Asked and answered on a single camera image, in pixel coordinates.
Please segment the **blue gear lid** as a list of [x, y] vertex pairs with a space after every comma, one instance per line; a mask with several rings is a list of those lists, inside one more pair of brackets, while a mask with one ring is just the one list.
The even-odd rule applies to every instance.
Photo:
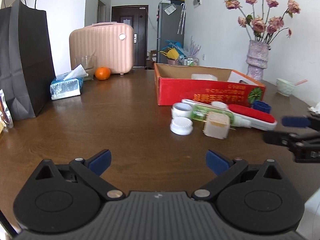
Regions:
[[263, 101], [256, 100], [253, 102], [253, 109], [267, 114], [271, 113], [271, 106]]

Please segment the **beige toothpick box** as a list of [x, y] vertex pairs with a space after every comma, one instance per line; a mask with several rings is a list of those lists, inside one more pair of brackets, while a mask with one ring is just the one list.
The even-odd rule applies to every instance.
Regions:
[[227, 115], [209, 112], [204, 124], [203, 133], [215, 139], [226, 139], [230, 128], [230, 119]]

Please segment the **white ridged jar lid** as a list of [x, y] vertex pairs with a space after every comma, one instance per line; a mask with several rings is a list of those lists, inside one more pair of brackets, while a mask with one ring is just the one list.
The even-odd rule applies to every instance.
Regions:
[[193, 131], [193, 122], [185, 117], [175, 117], [171, 120], [170, 130], [177, 135], [190, 135]]

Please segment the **green spray bottle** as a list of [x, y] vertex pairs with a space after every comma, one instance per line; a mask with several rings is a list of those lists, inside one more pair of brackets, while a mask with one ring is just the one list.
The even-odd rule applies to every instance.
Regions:
[[209, 119], [213, 120], [214, 118], [217, 120], [228, 118], [229, 124], [231, 126], [245, 127], [245, 128], [252, 127], [251, 121], [244, 119], [242, 117], [236, 116], [230, 111], [212, 108], [212, 107], [200, 106], [200, 105], [195, 105], [193, 107], [191, 118], [193, 120], [203, 121], [203, 122], [207, 122]]

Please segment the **translucent white plastic bottle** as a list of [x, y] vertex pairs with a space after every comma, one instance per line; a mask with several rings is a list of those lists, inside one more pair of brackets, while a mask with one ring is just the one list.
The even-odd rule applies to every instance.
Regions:
[[218, 78], [212, 74], [199, 74], [193, 73], [191, 75], [192, 80], [207, 80], [207, 81], [217, 81]]

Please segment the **crumpled white tissue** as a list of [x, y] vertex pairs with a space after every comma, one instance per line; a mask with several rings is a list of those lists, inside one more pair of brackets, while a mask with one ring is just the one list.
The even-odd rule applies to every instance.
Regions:
[[308, 108], [308, 111], [314, 115], [320, 115], [320, 102], [316, 106]]

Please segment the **pale green bowl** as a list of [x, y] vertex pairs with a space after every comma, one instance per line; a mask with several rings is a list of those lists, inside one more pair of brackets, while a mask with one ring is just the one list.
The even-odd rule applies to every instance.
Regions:
[[295, 90], [295, 85], [289, 81], [277, 78], [276, 80], [277, 92], [283, 96], [290, 96]]

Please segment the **pink spoon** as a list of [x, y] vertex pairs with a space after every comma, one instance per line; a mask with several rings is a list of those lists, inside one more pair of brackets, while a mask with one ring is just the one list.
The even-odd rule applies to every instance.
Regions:
[[302, 80], [302, 81], [299, 81], [299, 82], [295, 83], [294, 86], [298, 86], [298, 85], [304, 84], [304, 83], [306, 83], [306, 82], [308, 82], [308, 80], [307, 80], [307, 79], [304, 79], [304, 80]]

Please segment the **pink ceramic vase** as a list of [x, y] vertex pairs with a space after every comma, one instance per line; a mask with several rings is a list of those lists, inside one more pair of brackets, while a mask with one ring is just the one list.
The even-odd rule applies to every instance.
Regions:
[[248, 64], [247, 76], [256, 81], [263, 79], [264, 70], [267, 68], [269, 50], [270, 46], [268, 44], [250, 40], [246, 59]]

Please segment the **blue tissue pack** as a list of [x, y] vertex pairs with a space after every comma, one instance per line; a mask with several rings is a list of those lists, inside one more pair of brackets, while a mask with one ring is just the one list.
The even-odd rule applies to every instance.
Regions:
[[85, 77], [88, 77], [88, 73], [81, 64], [68, 73], [56, 76], [50, 84], [51, 99], [54, 101], [81, 95]]

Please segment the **orange fruit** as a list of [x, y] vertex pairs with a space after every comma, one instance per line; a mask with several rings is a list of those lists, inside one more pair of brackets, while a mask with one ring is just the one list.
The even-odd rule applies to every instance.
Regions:
[[95, 77], [96, 79], [100, 80], [100, 81], [104, 81], [109, 79], [110, 75], [111, 75], [111, 71], [109, 68], [107, 67], [98, 67], [95, 70]]

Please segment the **red cardboard box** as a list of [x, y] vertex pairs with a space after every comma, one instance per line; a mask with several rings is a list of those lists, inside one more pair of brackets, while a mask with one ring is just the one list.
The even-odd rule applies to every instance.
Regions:
[[[234, 69], [202, 66], [154, 64], [157, 103], [171, 106], [183, 99], [202, 103], [220, 101], [226, 104], [251, 106], [261, 101], [265, 85]], [[193, 73], [212, 74], [217, 81], [192, 80]]]

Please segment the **black paper bag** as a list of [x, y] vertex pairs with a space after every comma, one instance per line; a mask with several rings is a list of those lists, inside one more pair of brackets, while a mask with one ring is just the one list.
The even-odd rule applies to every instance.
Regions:
[[15, 0], [1, 9], [1, 90], [12, 119], [37, 117], [54, 79], [47, 14]]

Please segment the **pink suitcase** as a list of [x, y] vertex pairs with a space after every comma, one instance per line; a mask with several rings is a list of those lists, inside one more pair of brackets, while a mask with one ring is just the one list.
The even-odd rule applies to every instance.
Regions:
[[71, 68], [74, 59], [95, 55], [97, 67], [126, 74], [134, 65], [134, 29], [125, 23], [103, 22], [76, 29], [69, 36]]

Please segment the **grey refrigerator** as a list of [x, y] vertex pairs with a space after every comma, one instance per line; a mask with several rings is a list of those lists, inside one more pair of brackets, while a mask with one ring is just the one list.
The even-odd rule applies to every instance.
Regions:
[[157, 63], [167, 63], [167, 52], [171, 44], [183, 47], [185, 5], [181, 0], [163, 0], [158, 4], [157, 15]]

